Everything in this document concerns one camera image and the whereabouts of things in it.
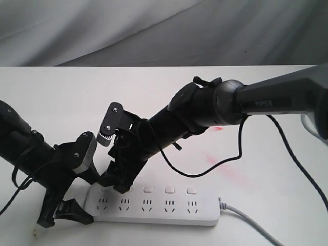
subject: wire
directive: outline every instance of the wire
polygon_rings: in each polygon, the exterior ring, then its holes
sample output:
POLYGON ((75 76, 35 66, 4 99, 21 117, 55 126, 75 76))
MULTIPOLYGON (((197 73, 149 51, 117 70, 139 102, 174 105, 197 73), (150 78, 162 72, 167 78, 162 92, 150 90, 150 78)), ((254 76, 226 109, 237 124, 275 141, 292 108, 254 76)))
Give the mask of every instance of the wire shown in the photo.
POLYGON ((249 217, 247 214, 244 214, 242 211, 227 205, 226 203, 220 202, 220 209, 221 210, 230 210, 242 218, 245 219, 245 221, 250 224, 253 228, 255 228, 259 233, 261 233, 269 242, 271 242, 275 246, 283 246, 281 242, 279 242, 277 239, 275 239, 273 236, 271 236, 263 227, 261 227, 258 223, 256 223, 251 217, 249 217))
POLYGON ((19 192, 21 190, 26 189, 34 180, 30 179, 34 174, 36 174, 41 168, 52 164, 52 163, 56 163, 57 161, 50 161, 48 163, 43 164, 42 166, 38 167, 37 169, 34 170, 34 172, 32 172, 30 175, 27 176, 27 178, 22 182, 22 184, 17 188, 17 190, 15 191, 15 193, 13 194, 13 196, 9 199, 9 201, 7 202, 7 204, 1 209, 0 211, 0 216, 6 211, 6 209, 10 206, 10 204, 13 202, 13 200, 16 198, 16 196, 19 194, 19 192))
POLYGON ((167 164, 170 166, 171 169, 173 169, 175 172, 177 172, 178 174, 181 174, 182 176, 184 177, 188 177, 188 178, 198 178, 198 177, 201 177, 201 176, 204 176, 205 174, 211 172, 213 169, 217 168, 219 165, 222 165, 226 162, 229 162, 229 161, 233 161, 233 160, 238 160, 238 159, 241 159, 242 157, 242 148, 241 148, 241 133, 242 133, 242 128, 244 126, 244 123, 245 121, 247 120, 248 116, 246 116, 245 118, 242 119, 242 121, 240 122, 240 125, 239 125, 239 130, 238 130, 238 155, 235 156, 235 157, 230 157, 228 159, 225 159, 225 160, 222 160, 220 161, 219 163, 215 164, 214 166, 210 167, 209 169, 207 169, 206 171, 202 172, 202 173, 199 173, 199 174, 187 174, 187 173, 184 173, 178 169, 176 169, 169 161, 169 159, 166 157, 166 154, 164 153, 163 151, 163 148, 160 146, 159 142, 158 142, 158 139, 157 139, 157 136, 156 136, 156 133, 153 129, 153 127, 151 126, 151 124, 148 122, 148 121, 143 121, 145 123, 147 123, 148 127, 150 128, 152 134, 153 134, 153 137, 155 138, 155 142, 156 142, 156 145, 157 147, 159 148, 159 151, 161 152, 164 160, 167 162, 167 164))
MULTIPOLYGON (((292 151, 288 141, 287 141, 287 138, 280 126, 280 124, 278 123, 278 121, 272 116, 272 115, 267 115, 267 117, 275 124, 276 128, 278 129, 279 133, 280 133, 280 136, 282 138, 282 141, 283 143, 285 144, 286 146, 286 149, 289 153, 289 155, 291 156, 291 158, 293 159, 294 163, 297 165, 297 167, 301 170, 301 172, 306 176, 306 178, 310 181, 310 183, 313 185, 313 187, 317 190, 317 192, 319 193, 326 209, 327 209, 327 212, 328 212, 328 200, 324 194, 324 192, 321 190, 321 188, 319 187, 319 185, 314 181, 314 179, 312 178, 312 176, 306 171, 306 169, 302 166, 302 164, 299 162, 299 160, 296 158, 294 152, 292 151)), ((185 177, 188 177, 188 178, 197 178, 197 177, 201 177, 201 176, 204 176, 205 174, 211 172, 213 169, 217 168, 219 165, 223 164, 223 163, 226 163, 226 162, 229 162, 229 161, 233 161, 233 160, 238 160, 238 159, 241 159, 242 157, 242 146, 241 146, 241 133, 242 133, 242 128, 243 128, 243 125, 245 123, 245 121, 247 120, 248 116, 246 116, 245 118, 242 119, 242 121, 240 122, 240 125, 239 125, 239 130, 238 130, 238 155, 235 156, 235 157, 231 157, 231 158, 228 158, 228 159, 225 159, 225 160, 222 160, 220 161, 219 163, 215 164, 214 166, 210 167, 209 169, 207 169, 206 171, 200 173, 200 174, 186 174, 178 169, 176 169, 171 163, 170 161, 168 160, 168 158, 166 157, 166 154, 164 153, 163 151, 163 148, 160 146, 159 142, 158 142, 158 139, 157 139, 157 136, 155 134, 155 131, 153 129, 153 127, 151 126, 151 124, 143 119, 142 122, 145 122, 147 123, 148 127, 150 128, 152 134, 153 134, 153 137, 155 138, 155 142, 156 142, 156 145, 157 147, 159 148, 159 151, 161 152, 164 160, 167 162, 167 164, 169 165, 169 167, 171 169, 173 169, 175 172, 177 172, 178 174, 181 174, 182 176, 185 176, 185 177)))
POLYGON ((310 128, 310 126, 309 126, 308 123, 306 122, 305 114, 301 114, 301 122, 302 122, 303 127, 304 127, 304 128, 305 128, 305 129, 311 134, 311 135, 313 135, 314 137, 316 137, 317 139, 319 139, 319 140, 322 141, 325 145, 328 146, 328 141, 325 140, 325 139, 323 139, 323 138, 321 138, 321 137, 319 136, 318 133, 316 133, 315 131, 313 131, 313 130, 310 128))
POLYGON ((267 117, 272 120, 272 122, 275 124, 275 126, 277 127, 280 136, 282 138, 283 143, 286 146, 286 149, 289 153, 289 155, 291 156, 291 158, 293 159, 293 161, 295 162, 296 166, 301 170, 301 172, 307 177, 307 179, 310 181, 310 183, 313 185, 313 187, 317 190, 317 192, 319 193, 326 209, 328 212, 328 200, 324 194, 324 192, 321 190, 321 188, 319 187, 319 185, 314 181, 314 179, 312 178, 312 176, 307 172, 307 170, 302 166, 302 164, 299 162, 299 160, 296 158, 294 152, 292 151, 292 148, 290 147, 287 138, 280 126, 280 124, 278 123, 278 121, 272 116, 272 115, 267 115, 267 117))

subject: red stain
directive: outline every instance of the red stain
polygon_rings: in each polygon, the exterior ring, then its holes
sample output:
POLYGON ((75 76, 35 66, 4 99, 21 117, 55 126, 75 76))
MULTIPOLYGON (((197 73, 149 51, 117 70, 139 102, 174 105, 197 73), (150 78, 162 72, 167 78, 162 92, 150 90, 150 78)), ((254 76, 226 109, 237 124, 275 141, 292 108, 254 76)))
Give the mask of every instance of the red stain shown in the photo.
MULTIPOLYGON (((205 155, 206 162, 211 164, 211 165, 215 165, 219 162, 219 160, 215 156, 213 156, 209 153, 202 152, 202 154, 205 155)), ((223 176, 225 176, 225 177, 231 179, 232 181, 238 183, 240 186, 249 187, 250 186, 249 181, 245 177, 241 176, 232 167, 229 167, 228 165, 229 165, 229 163, 225 163, 225 164, 222 164, 222 165, 218 166, 216 169, 220 174, 222 174, 223 176)))
POLYGON ((218 131, 222 131, 223 127, 211 127, 211 132, 218 132, 218 131))

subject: white cable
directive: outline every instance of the white cable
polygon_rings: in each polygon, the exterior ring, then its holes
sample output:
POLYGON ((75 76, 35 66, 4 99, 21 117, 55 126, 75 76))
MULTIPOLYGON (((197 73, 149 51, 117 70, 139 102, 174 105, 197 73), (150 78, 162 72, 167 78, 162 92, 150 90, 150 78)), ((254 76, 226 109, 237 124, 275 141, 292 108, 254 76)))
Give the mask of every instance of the white cable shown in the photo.
POLYGON ((317 139, 319 139, 319 140, 322 141, 325 145, 328 146, 328 141, 325 140, 325 139, 323 139, 323 138, 321 138, 321 137, 319 136, 318 133, 316 133, 314 130, 312 130, 312 129, 309 127, 308 123, 306 122, 305 114, 301 114, 301 122, 302 122, 303 127, 304 127, 304 128, 310 133, 310 134, 312 134, 313 136, 315 136, 317 139))
POLYGON ((230 210, 242 218, 245 219, 245 221, 250 224, 252 227, 254 227, 259 233, 261 233, 268 241, 270 241, 275 246, 284 246, 282 243, 280 243, 277 239, 275 239, 273 236, 271 236, 265 229, 263 229, 258 223, 256 223, 253 219, 251 219, 248 215, 244 214, 242 211, 227 205, 224 202, 220 201, 220 209, 221 210, 230 210))

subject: black cable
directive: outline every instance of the black cable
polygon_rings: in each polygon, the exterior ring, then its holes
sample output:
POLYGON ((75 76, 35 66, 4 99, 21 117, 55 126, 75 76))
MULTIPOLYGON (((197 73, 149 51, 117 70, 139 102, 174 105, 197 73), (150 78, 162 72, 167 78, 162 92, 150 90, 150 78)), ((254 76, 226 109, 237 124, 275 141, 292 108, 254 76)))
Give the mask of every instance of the black cable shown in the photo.
MULTIPOLYGON (((313 187, 317 190, 317 192, 319 193, 321 199, 323 200, 323 203, 328 211, 328 200, 324 194, 324 192, 321 190, 321 188, 319 187, 319 185, 314 181, 314 179, 311 177, 311 175, 306 171, 306 169, 302 166, 302 164, 299 162, 299 160, 296 158, 294 152, 292 151, 287 138, 280 126, 280 124, 278 123, 278 121, 272 116, 272 115, 267 115, 267 117, 272 120, 272 122, 275 124, 275 126, 277 127, 280 136, 282 138, 283 143, 286 146, 286 149, 289 153, 289 155, 291 156, 291 158, 293 159, 293 161, 295 162, 295 164, 297 165, 297 167, 301 170, 301 172, 307 177, 307 179, 310 181, 310 183, 313 185, 313 187)), ((211 168, 207 169, 206 171, 200 173, 200 174, 186 174, 178 169, 176 169, 168 160, 168 158, 166 157, 162 147, 160 146, 157 136, 155 134, 155 131, 153 129, 153 127, 151 126, 151 124, 147 121, 144 121, 147 123, 147 125, 149 126, 149 128, 151 129, 151 132, 153 134, 153 137, 155 138, 156 141, 156 145, 159 148, 159 151, 161 152, 164 160, 167 162, 167 164, 170 166, 171 169, 173 169, 175 172, 177 172, 178 174, 181 174, 182 176, 188 177, 188 178, 197 178, 197 177, 201 177, 204 176, 205 174, 211 172, 213 169, 217 168, 219 165, 229 162, 229 161, 233 161, 233 160, 238 160, 241 159, 242 157, 242 147, 241 147, 241 133, 242 133, 242 128, 243 125, 245 123, 245 121, 247 120, 247 116, 241 121, 240 126, 239 126, 239 130, 238 130, 238 155, 236 157, 231 157, 225 160, 220 161, 219 163, 215 164, 214 166, 212 166, 211 168)))
POLYGON ((177 172, 178 174, 181 174, 182 176, 184 177, 188 177, 188 178, 198 178, 198 177, 201 177, 201 176, 204 176, 205 174, 211 172, 213 169, 217 168, 219 165, 221 164, 224 164, 226 162, 229 162, 229 161, 233 161, 233 160, 238 160, 238 159, 241 159, 242 157, 242 148, 241 148, 241 133, 242 133, 242 128, 244 126, 244 123, 245 121, 247 120, 248 116, 246 116, 245 118, 242 119, 242 121, 240 122, 240 125, 239 125, 239 130, 238 130, 238 155, 235 156, 235 157, 230 157, 228 159, 225 159, 225 160, 222 160, 220 161, 219 163, 215 164, 214 166, 210 167, 209 169, 207 169, 206 171, 202 172, 202 173, 199 173, 199 174, 187 174, 187 173, 184 173, 178 169, 176 169, 171 163, 170 161, 168 160, 168 158, 166 157, 166 154, 164 153, 163 151, 163 148, 160 146, 159 142, 158 142, 158 139, 157 139, 157 136, 156 136, 156 133, 153 129, 153 127, 151 126, 151 124, 148 122, 148 121, 144 121, 147 123, 147 125, 149 126, 152 134, 153 134, 153 137, 155 138, 155 142, 156 142, 156 145, 159 149, 159 151, 161 152, 164 160, 167 162, 167 164, 170 166, 170 168, 172 168, 175 172, 177 172))
POLYGON ((307 179, 310 181, 310 183, 313 185, 313 187, 317 190, 317 192, 319 193, 326 209, 327 209, 327 212, 328 212, 328 200, 324 194, 324 192, 321 190, 321 188, 319 187, 319 185, 314 181, 314 179, 311 177, 311 175, 307 172, 307 170, 302 166, 302 164, 299 162, 299 160, 296 158, 294 152, 292 151, 288 141, 287 141, 287 138, 280 126, 280 124, 278 123, 278 121, 272 116, 272 115, 267 115, 267 117, 272 120, 272 122, 275 124, 275 126, 277 127, 279 133, 280 133, 280 136, 282 138, 282 141, 283 143, 285 144, 286 146, 286 149, 289 153, 289 155, 291 156, 291 158, 293 159, 293 161, 295 162, 295 164, 297 165, 297 167, 301 170, 301 172, 307 177, 307 179))
POLYGON ((37 169, 35 169, 34 172, 32 172, 30 175, 28 175, 27 178, 22 182, 22 184, 15 191, 13 196, 9 199, 7 204, 1 209, 0 216, 5 212, 5 210, 9 207, 9 205, 13 202, 13 200, 16 198, 16 196, 19 194, 19 192, 21 190, 26 189, 34 181, 33 179, 30 179, 34 174, 36 174, 41 168, 43 168, 49 164, 55 163, 55 162, 58 162, 58 161, 47 162, 47 163, 43 164, 42 166, 38 167, 37 169))

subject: white power strip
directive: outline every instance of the white power strip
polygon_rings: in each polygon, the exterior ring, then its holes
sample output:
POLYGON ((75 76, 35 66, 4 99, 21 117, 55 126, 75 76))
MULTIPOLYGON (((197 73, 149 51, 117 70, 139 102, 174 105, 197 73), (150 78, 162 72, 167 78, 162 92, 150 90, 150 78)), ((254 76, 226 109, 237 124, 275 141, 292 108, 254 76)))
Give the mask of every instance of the white power strip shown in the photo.
POLYGON ((84 209, 95 221, 111 222, 214 226, 220 217, 218 196, 202 187, 134 184, 120 194, 95 183, 84 209))

